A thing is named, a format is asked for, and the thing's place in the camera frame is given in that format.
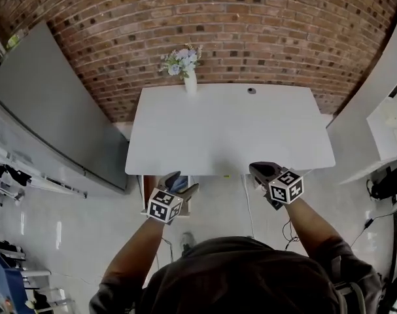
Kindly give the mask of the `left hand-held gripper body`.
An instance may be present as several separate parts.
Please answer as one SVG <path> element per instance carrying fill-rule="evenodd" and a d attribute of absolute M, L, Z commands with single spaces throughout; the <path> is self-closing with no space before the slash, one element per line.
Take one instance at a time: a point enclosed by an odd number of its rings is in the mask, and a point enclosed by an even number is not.
<path fill-rule="evenodd" d="M 170 224 L 179 215 L 182 203 L 182 198 L 154 188 L 148 201 L 147 217 Z"/>

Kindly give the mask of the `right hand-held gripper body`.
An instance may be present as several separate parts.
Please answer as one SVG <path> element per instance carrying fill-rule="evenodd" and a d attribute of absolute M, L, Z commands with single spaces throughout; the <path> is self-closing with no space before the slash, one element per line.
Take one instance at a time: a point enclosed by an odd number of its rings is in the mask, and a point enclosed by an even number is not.
<path fill-rule="evenodd" d="M 303 194 L 303 177 L 289 169 L 266 177 L 262 184 L 266 189 L 264 197 L 275 210 L 291 204 Z"/>

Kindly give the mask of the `wooden drawer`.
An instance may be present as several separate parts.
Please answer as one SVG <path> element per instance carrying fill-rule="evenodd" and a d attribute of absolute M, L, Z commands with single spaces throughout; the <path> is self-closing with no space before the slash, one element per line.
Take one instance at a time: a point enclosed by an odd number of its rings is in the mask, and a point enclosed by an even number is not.
<path fill-rule="evenodd" d="M 137 179 L 139 182 L 139 188 L 141 191 L 142 198 L 142 210 L 141 214 L 146 215 L 148 210 L 148 201 L 150 195 L 155 187 L 158 185 L 158 181 L 162 178 L 162 176 L 155 175 L 138 175 Z M 190 217 L 191 210 L 191 201 L 183 203 L 180 213 L 177 215 L 179 218 L 188 218 Z"/>

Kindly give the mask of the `person's right forearm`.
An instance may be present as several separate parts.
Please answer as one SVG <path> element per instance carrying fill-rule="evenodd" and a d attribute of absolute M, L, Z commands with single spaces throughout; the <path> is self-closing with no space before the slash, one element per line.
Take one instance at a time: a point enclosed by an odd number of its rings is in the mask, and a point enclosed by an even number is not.
<path fill-rule="evenodd" d="M 298 198 L 285 209 L 290 222 L 309 257 L 313 258 L 326 242 L 341 240 L 341 236 L 303 199 Z"/>

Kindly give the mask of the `white desk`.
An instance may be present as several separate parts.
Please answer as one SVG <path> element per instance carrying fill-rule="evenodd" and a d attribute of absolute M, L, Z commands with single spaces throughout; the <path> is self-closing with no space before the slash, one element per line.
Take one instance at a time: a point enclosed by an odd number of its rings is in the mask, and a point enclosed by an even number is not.
<path fill-rule="evenodd" d="M 192 96 L 181 85 L 141 91 L 127 174 L 241 175 L 259 161 L 297 171 L 335 165 L 310 89 L 225 83 L 200 84 Z"/>

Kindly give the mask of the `person's grey shoe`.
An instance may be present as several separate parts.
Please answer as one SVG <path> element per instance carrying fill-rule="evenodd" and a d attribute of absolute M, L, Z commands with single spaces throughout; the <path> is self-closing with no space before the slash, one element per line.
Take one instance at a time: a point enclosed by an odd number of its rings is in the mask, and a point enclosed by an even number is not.
<path fill-rule="evenodd" d="M 196 245 L 196 240 L 191 232 L 185 232 L 181 235 L 181 250 L 182 252 L 189 251 Z"/>

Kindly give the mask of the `person's dark grey shirt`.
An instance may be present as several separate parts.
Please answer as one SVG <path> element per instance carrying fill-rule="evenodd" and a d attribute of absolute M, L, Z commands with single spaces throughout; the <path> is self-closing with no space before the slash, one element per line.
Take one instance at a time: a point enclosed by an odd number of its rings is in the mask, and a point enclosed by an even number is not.
<path fill-rule="evenodd" d="M 341 314 L 358 311 L 337 286 L 354 283 L 375 314 L 381 281 L 341 239 L 323 243 L 309 258 L 249 237 L 197 244 L 158 270 L 148 285 L 107 277 L 90 300 L 90 314 Z"/>

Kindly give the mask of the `white vase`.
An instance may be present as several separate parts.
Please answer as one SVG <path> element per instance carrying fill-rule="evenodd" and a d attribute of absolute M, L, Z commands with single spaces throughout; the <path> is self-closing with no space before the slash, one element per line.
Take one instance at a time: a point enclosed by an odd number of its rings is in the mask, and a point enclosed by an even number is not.
<path fill-rule="evenodd" d="M 188 71 L 184 77 L 184 85 L 189 95 L 195 95 L 198 89 L 198 82 L 196 72 L 194 70 Z"/>

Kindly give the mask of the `white hutch cabinet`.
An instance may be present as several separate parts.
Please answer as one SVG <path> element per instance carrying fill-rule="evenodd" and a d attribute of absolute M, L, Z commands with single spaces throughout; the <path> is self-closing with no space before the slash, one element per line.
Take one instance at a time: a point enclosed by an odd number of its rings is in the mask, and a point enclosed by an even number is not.
<path fill-rule="evenodd" d="M 397 24 L 379 61 L 360 89 L 327 127 L 336 165 L 327 176 L 348 183 L 385 163 L 368 124 L 368 117 L 397 85 Z"/>

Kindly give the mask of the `white metal shelving rack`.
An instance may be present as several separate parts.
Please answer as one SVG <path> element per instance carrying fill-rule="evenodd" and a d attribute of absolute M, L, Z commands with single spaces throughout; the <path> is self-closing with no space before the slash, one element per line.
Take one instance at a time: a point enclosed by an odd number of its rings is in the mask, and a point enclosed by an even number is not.
<path fill-rule="evenodd" d="M 20 205 L 27 188 L 87 197 L 86 192 L 41 173 L 0 147 L 0 207 L 7 199 Z"/>

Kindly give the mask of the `pale artificial flowers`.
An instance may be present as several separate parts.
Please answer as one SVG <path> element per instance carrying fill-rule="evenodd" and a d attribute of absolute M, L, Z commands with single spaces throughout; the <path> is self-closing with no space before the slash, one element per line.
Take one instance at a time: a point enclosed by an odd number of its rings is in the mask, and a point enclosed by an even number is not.
<path fill-rule="evenodd" d="M 189 79 L 200 65 L 203 46 L 194 47 L 186 43 L 184 48 L 173 50 L 161 56 L 159 72 L 166 72 L 169 76 L 178 76 L 180 79 Z"/>

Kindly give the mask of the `white metal stand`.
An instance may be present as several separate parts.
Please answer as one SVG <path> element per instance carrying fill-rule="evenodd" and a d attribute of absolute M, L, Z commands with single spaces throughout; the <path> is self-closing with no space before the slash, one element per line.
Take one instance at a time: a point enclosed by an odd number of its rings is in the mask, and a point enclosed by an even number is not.
<path fill-rule="evenodd" d="M 27 297 L 25 305 L 31 314 L 76 314 L 70 295 L 53 285 L 51 271 L 24 268 L 20 273 Z"/>

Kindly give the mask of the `grey refrigerator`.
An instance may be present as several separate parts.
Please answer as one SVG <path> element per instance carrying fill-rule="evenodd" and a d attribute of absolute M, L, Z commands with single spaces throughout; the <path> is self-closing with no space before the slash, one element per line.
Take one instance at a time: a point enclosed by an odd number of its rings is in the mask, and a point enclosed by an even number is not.
<path fill-rule="evenodd" d="M 45 22 L 0 65 L 0 147 L 87 196 L 124 194 L 128 141 L 99 108 Z"/>

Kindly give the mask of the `blue board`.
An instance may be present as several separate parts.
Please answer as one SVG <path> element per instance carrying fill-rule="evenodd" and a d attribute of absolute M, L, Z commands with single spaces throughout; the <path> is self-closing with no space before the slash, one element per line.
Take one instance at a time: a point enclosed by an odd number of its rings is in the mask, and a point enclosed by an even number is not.
<path fill-rule="evenodd" d="M 28 301 L 22 274 L 11 268 L 0 255 L 0 302 L 9 314 L 35 314 Z"/>

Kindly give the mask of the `light green bottle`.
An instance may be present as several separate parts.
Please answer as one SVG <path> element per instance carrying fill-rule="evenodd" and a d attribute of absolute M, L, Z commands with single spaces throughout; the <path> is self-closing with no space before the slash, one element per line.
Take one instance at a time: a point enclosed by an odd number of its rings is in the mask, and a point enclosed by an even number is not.
<path fill-rule="evenodd" d="M 10 50 L 14 48 L 24 37 L 25 35 L 22 33 L 15 33 L 12 35 L 7 41 L 7 49 Z"/>

